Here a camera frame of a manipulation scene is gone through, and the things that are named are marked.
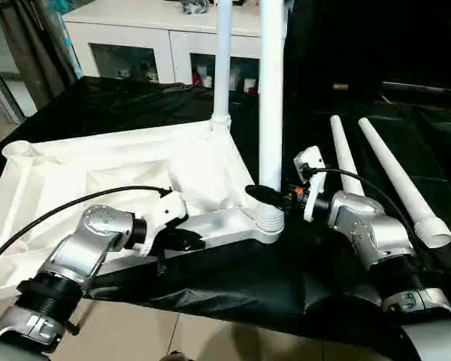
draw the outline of silver robotic arm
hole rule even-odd
[[[246,191],[308,222],[322,218],[343,234],[369,272],[383,312],[402,329],[401,337],[409,338],[416,359],[451,360],[451,304],[443,290],[426,279],[404,225],[365,196],[340,190],[330,200],[320,198],[325,173],[307,176],[307,170],[325,168],[319,148],[307,148],[294,163],[300,187],[287,187],[285,193],[264,186],[248,186]]]
[[[79,332],[69,318],[107,253],[141,244],[140,255],[147,256],[161,230],[186,218],[177,192],[162,197],[141,219],[107,205],[88,208],[36,276],[18,286],[21,295],[0,318],[0,361],[48,359],[65,331]]]

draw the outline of white pvc pipe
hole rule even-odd
[[[331,128],[339,168],[343,171],[350,171],[351,173],[358,174],[356,165],[354,164],[353,155],[351,154],[351,149],[347,143],[346,134],[344,134],[341,119],[338,115],[333,115],[331,117]],[[364,196],[364,190],[362,189],[362,185],[359,180],[343,174],[341,175],[341,180],[343,182],[343,189],[345,192],[357,194],[358,196]]]
[[[259,183],[279,191],[283,149],[283,1],[262,0],[260,6]],[[265,232],[281,232],[283,212],[260,204],[256,224]]]
[[[411,216],[417,236],[431,248],[450,243],[451,231],[445,222],[436,217],[376,129],[367,118],[361,118],[359,126]]]
[[[229,76],[231,68],[232,0],[220,0],[217,8],[216,74],[212,123],[230,126]]]

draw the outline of black cloth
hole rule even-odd
[[[254,180],[258,177],[258,98],[232,93],[231,133]],[[206,120],[213,93],[199,87],[83,78],[0,144]],[[334,99],[315,108],[303,99],[284,106],[283,180],[297,182],[292,158],[318,145],[336,166],[329,117],[340,114],[359,174],[395,192],[356,125],[368,117],[436,214],[451,229],[451,109]],[[5,159],[0,154],[0,174]],[[328,175],[326,193],[341,186]],[[382,202],[374,191],[367,195]],[[436,251],[451,269],[451,244]],[[252,323],[311,338],[373,347],[401,359],[407,346],[377,307],[378,296],[345,237],[320,222],[287,218],[273,245],[248,240],[97,278],[90,296]],[[451,300],[451,281],[445,284]]]

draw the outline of pipe end cap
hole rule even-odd
[[[429,248],[439,248],[451,242],[451,231],[441,218],[426,218],[414,226],[419,239]]]

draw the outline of glass cabinet door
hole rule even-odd
[[[192,83],[212,87],[215,76],[214,55],[190,54]],[[257,93],[259,86],[259,60],[231,57],[229,89],[244,93]]]
[[[172,55],[177,82],[213,86],[217,36],[171,32]],[[231,36],[230,90],[255,93],[259,88],[261,38]]]
[[[90,44],[90,50],[101,77],[159,82],[153,49]]]
[[[168,31],[65,23],[84,75],[174,83]]]

